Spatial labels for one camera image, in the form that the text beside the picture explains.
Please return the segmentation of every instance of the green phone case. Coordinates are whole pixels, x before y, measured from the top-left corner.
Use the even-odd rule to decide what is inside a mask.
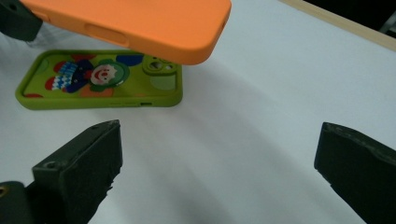
[[[173,106],[182,98],[180,64],[130,50],[49,50],[16,90],[29,109]]]

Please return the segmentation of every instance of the phone case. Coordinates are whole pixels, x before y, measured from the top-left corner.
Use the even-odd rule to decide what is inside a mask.
[[[173,106],[182,99],[179,64],[130,50],[50,50],[16,90],[29,109]]]
[[[213,51],[230,0],[21,0],[41,20],[179,64]]]

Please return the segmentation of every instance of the white table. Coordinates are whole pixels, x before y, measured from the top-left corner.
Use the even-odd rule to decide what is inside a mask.
[[[276,0],[234,0],[211,57],[184,66],[179,105],[28,110],[14,91],[38,54],[119,49],[55,36],[0,35],[0,182],[28,185],[55,149],[119,119],[124,164],[92,224],[363,223],[313,163],[323,121],[396,148],[394,51]]]

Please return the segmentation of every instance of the orange phone case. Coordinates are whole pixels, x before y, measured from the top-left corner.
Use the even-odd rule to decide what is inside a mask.
[[[154,55],[198,64],[212,53],[230,0],[21,0],[45,22]]]

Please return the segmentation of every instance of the white surface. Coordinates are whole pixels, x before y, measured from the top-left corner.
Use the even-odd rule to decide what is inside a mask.
[[[0,182],[119,119],[124,165],[92,224],[363,223],[314,169],[323,121],[396,148],[396,53],[276,0],[234,0],[208,61],[170,108],[31,111],[14,91],[46,49],[115,49],[61,32],[0,35]]]

